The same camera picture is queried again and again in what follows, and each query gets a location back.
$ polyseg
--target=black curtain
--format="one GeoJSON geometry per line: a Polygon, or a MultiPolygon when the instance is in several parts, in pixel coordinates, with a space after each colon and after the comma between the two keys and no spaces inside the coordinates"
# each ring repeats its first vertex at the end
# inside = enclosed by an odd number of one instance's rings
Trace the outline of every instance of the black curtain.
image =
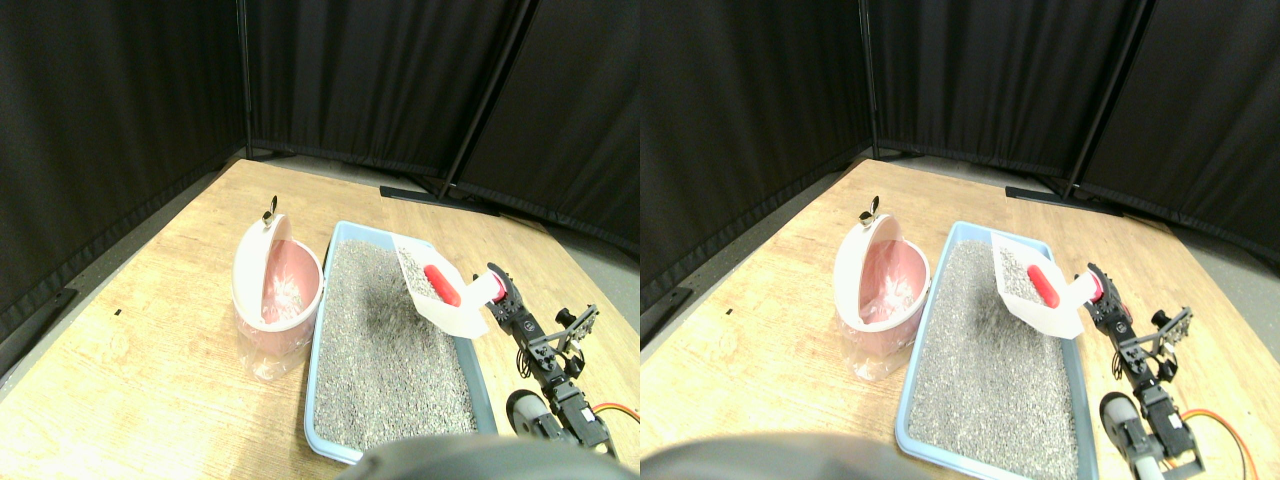
{"type": "Polygon", "coordinates": [[[641,307],[870,145],[858,4],[640,6],[641,307]]]}
{"type": "Polygon", "coordinates": [[[0,3],[0,340],[242,145],[236,32],[232,1],[0,3]]]}
{"type": "Polygon", "coordinates": [[[516,1],[248,1],[253,146],[443,177],[516,1]]]}
{"type": "Polygon", "coordinates": [[[458,188],[639,251],[636,9],[538,5],[458,188]]]}
{"type": "Polygon", "coordinates": [[[1280,4],[1160,1],[1082,188],[1280,260],[1280,4]]]}
{"type": "Polygon", "coordinates": [[[879,145],[1069,177],[1135,8],[870,0],[879,145]]]}

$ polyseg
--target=red scoop handle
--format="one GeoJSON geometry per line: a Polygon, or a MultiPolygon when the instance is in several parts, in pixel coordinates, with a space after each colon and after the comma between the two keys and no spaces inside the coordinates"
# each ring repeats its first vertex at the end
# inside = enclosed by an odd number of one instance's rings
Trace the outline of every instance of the red scoop handle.
{"type": "Polygon", "coordinates": [[[1039,265],[1027,268],[1027,276],[1032,278],[1032,284],[1036,285],[1036,292],[1041,294],[1041,298],[1044,298],[1044,305],[1050,308],[1057,308],[1060,301],[1057,291],[1048,283],[1048,278],[1041,271],[1039,265]]]}
{"type": "Polygon", "coordinates": [[[435,294],[440,296],[442,302],[456,307],[462,306],[462,297],[458,296],[458,291],[453,289],[449,280],[444,278],[440,269],[435,268],[435,265],[428,265],[422,269],[422,273],[426,274],[426,280],[431,283],[431,288],[435,288],[435,294]]]}

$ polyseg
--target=wooden table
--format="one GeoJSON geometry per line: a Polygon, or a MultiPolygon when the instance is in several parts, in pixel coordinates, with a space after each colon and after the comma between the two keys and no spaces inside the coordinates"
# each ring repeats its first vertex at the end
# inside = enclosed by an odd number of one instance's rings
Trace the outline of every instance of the wooden table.
{"type": "MultiPolygon", "coordinates": [[[[559,329],[561,307],[598,305],[576,384],[593,403],[637,406],[636,333],[540,225],[239,161],[137,253],[0,403],[0,476],[333,477],[346,467],[307,447],[305,365],[261,383],[237,360],[232,256],[273,195],[317,255],[334,224],[351,220],[426,239],[463,274],[500,265],[548,332],[559,329]]],[[[498,429],[509,435],[507,396],[538,384],[520,378],[515,340],[484,315],[490,333],[475,340],[476,353],[498,429]]],[[[639,425],[602,415],[623,463],[637,468],[639,425]]]]}
{"type": "MultiPolygon", "coordinates": [[[[1162,224],[1006,198],[997,187],[865,161],[753,253],[650,357],[641,371],[645,454],[699,438],[754,433],[840,431],[892,444],[906,369],[868,383],[841,365],[833,329],[832,264],[845,234],[873,196],[893,214],[933,271],[956,220],[1044,241],[1064,271],[1097,262],[1133,310],[1137,330],[1151,314],[1190,306],[1190,335],[1178,346],[1170,393],[1183,411],[1210,408],[1244,436],[1261,477],[1280,477],[1280,366],[1162,224]]],[[[1129,477],[1096,419],[1111,376],[1112,348],[1084,308],[1079,337],[1102,477],[1129,477]]],[[[1230,435],[1192,420],[1208,472],[1239,479],[1230,435]]],[[[918,462],[933,475],[959,474],[918,462]]]]}

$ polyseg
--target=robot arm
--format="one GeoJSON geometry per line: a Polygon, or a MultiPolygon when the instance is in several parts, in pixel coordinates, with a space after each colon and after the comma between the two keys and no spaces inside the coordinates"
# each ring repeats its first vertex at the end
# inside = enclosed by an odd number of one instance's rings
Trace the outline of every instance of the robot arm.
{"type": "Polygon", "coordinates": [[[536,393],[517,390],[507,398],[507,419],[517,435],[531,435],[557,442],[570,442],[589,449],[604,445],[605,452],[617,457],[608,425],[595,416],[586,394],[573,385],[586,366],[586,358],[579,342],[591,333],[596,308],[589,306],[585,312],[573,316],[567,308],[556,315],[556,323],[564,330],[545,334],[538,319],[525,308],[520,289],[500,268],[489,264],[502,282],[506,294],[488,303],[489,311],[502,330],[516,339],[520,351],[516,355],[520,375],[538,380],[543,397],[536,393]]]}
{"type": "Polygon", "coordinates": [[[1120,293],[1111,279],[1097,265],[1089,264],[1089,271],[1101,287],[1101,293],[1085,303],[1093,325],[1111,339],[1115,347],[1112,372],[1116,379],[1124,375],[1133,387],[1133,396],[1140,403],[1142,417],[1151,425],[1153,434],[1147,434],[1138,420],[1134,403],[1128,396],[1112,392],[1102,398],[1100,419],[1111,443],[1129,461],[1129,468],[1139,479],[1185,479],[1204,471],[1196,435],[1183,424],[1174,406],[1172,397],[1160,387],[1162,381],[1172,381],[1178,372],[1178,357],[1174,344],[1187,337],[1192,311],[1183,308],[1170,319],[1165,311],[1157,311],[1152,323],[1160,329],[1147,337],[1133,332],[1133,317],[1120,300],[1120,293]],[[1152,348],[1143,347],[1151,343],[1152,348]],[[1148,360],[1156,362],[1152,370],[1148,360]],[[1196,461],[1178,468],[1160,472],[1156,465],[1162,458],[1174,458],[1187,451],[1196,452],[1196,461]]]}

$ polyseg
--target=metal pole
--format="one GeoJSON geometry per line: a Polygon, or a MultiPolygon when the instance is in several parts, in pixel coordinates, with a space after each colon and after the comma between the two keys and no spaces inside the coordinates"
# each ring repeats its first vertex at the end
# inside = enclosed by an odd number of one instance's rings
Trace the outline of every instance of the metal pole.
{"type": "Polygon", "coordinates": [[[863,60],[867,65],[867,97],[872,106],[872,157],[879,160],[879,109],[876,105],[876,69],[872,68],[872,15],[867,0],[858,0],[858,26],[863,31],[863,60]]]}
{"type": "Polygon", "coordinates": [[[248,83],[248,8],[244,6],[244,0],[236,1],[236,14],[238,17],[236,27],[241,37],[241,69],[244,70],[244,157],[253,160],[253,120],[250,114],[253,110],[253,97],[250,95],[248,83]]]}
{"type": "Polygon", "coordinates": [[[1155,0],[1139,1],[1138,10],[1133,15],[1133,23],[1129,24],[1129,31],[1125,32],[1124,47],[1120,50],[1120,58],[1116,59],[1116,68],[1111,70],[1111,76],[1107,78],[1107,87],[1102,93],[1102,104],[1098,105],[1098,111],[1093,114],[1093,123],[1089,125],[1089,134],[1084,137],[1084,146],[1080,147],[1080,155],[1075,159],[1075,166],[1071,169],[1071,177],[1066,182],[1066,188],[1062,189],[1062,200],[1070,198],[1071,193],[1080,187],[1080,177],[1084,175],[1084,166],[1088,163],[1091,151],[1098,142],[1098,129],[1102,127],[1102,118],[1106,116],[1112,99],[1115,99],[1119,93],[1116,92],[1116,84],[1120,83],[1120,76],[1124,73],[1125,65],[1129,64],[1133,60],[1133,56],[1138,54],[1138,46],[1142,45],[1139,27],[1155,10],[1155,0]]]}
{"type": "Polygon", "coordinates": [[[489,78],[489,84],[484,88],[484,95],[480,97],[480,109],[476,110],[476,115],[471,118],[471,125],[467,127],[466,137],[462,137],[462,146],[458,148],[458,155],[453,159],[453,164],[449,165],[449,173],[444,175],[444,184],[440,186],[439,198],[444,200],[444,196],[449,193],[449,188],[453,187],[454,177],[458,174],[458,166],[462,165],[462,160],[466,159],[467,154],[471,152],[471,147],[475,145],[476,136],[480,133],[480,123],[484,119],[486,111],[493,109],[494,93],[499,90],[498,84],[506,78],[506,73],[511,69],[512,51],[516,50],[518,40],[522,37],[522,32],[531,22],[529,17],[530,9],[534,9],[534,0],[524,0],[520,3],[520,10],[516,13],[516,24],[512,28],[511,35],[507,36],[507,41],[502,46],[502,54],[498,55],[498,68],[493,77],[489,78]]]}

